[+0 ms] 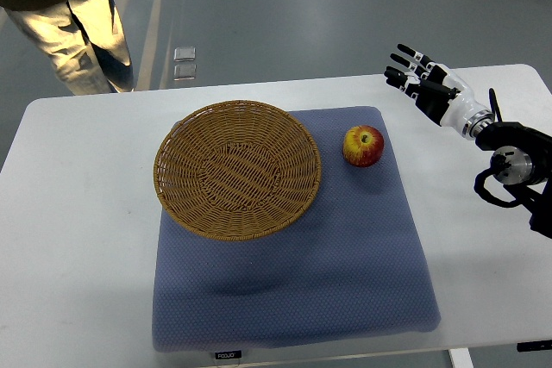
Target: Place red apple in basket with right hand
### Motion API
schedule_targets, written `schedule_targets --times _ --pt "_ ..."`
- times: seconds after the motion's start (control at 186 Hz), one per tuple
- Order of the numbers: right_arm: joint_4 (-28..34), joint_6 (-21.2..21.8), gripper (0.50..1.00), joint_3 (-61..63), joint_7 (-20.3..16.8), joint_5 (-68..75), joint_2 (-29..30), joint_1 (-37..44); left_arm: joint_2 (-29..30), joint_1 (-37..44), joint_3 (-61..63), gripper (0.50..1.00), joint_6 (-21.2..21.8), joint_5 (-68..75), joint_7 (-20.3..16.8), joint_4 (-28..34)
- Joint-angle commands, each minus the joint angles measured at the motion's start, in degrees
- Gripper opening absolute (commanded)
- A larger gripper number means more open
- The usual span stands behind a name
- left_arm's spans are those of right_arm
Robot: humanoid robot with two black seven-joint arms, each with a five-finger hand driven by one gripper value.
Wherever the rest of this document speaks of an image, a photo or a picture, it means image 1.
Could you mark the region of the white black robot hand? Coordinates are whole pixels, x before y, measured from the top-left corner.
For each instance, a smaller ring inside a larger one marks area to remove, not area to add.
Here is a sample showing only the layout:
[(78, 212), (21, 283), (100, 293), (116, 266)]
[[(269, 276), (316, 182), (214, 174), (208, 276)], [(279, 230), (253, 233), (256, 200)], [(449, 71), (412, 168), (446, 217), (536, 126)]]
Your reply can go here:
[(412, 99), (436, 125), (473, 140), (495, 121), (492, 111), (475, 99), (474, 90), (452, 69), (404, 44), (398, 44), (398, 50), (390, 58), (401, 67), (386, 68), (386, 83)]

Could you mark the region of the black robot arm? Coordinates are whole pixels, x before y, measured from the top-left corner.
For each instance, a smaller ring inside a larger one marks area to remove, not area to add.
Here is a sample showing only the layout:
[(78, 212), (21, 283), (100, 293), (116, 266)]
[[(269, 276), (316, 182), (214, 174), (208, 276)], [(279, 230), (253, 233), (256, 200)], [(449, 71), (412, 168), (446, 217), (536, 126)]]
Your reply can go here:
[[(487, 203), (505, 209), (523, 206), (530, 212), (530, 229), (551, 237), (551, 137), (519, 122), (502, 119), (494, 89), (489, 90), (491, 114), (472, 130), (476, 146), (491, 151), (489, 166), (474, 180), (474, 191)], [(493, 195), (486, 180), (493, 177), (511, 196)]]

